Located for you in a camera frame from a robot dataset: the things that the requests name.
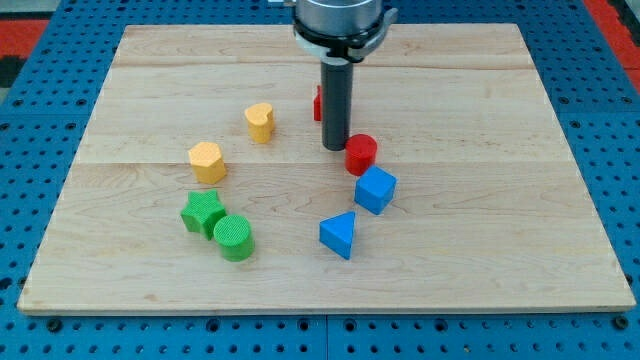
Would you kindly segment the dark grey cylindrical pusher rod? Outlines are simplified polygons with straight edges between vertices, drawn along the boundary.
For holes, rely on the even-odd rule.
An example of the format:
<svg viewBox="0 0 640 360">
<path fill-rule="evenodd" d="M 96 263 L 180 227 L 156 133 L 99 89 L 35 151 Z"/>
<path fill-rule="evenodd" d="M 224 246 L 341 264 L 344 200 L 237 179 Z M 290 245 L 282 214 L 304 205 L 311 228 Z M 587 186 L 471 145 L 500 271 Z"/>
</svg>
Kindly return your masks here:
<svg viewBox="0 0 640 360">
<path fill-rule="evenodd" d="M 321 64 L 322 143 L 341 151 L 350 137 L 353 64 Z"/>
</svg>

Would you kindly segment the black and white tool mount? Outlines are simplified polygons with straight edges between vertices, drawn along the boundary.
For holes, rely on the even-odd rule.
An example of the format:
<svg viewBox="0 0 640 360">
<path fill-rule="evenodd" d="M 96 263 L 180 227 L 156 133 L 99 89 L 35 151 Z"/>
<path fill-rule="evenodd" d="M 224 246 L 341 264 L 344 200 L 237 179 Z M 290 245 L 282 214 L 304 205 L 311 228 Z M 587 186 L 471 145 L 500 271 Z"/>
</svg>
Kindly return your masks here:
<svg viewBox="0 0 640 360">
<path fill-rule="evenodd" d="M 382 6 L 294 6 L 294 38 L 327 64 L 360 63 L 386 38 L 398 9 Z"/>
</svg>

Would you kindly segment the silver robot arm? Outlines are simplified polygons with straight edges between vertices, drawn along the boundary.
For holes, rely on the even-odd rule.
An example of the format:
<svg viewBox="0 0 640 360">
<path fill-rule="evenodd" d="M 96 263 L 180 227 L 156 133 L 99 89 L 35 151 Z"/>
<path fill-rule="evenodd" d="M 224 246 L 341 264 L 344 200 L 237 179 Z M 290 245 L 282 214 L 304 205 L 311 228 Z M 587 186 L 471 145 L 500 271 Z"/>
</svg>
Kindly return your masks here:
<svg viewBox="0 0 640 360">
<path fill-rule="evenodd" d="M 293 32 L 298 46 L 320 60 L 322 143 L 341 151 L 350 137 L 354 66 L 384 42 L 398 18 L 381 0 L 298 0 Z"/>
</svg>

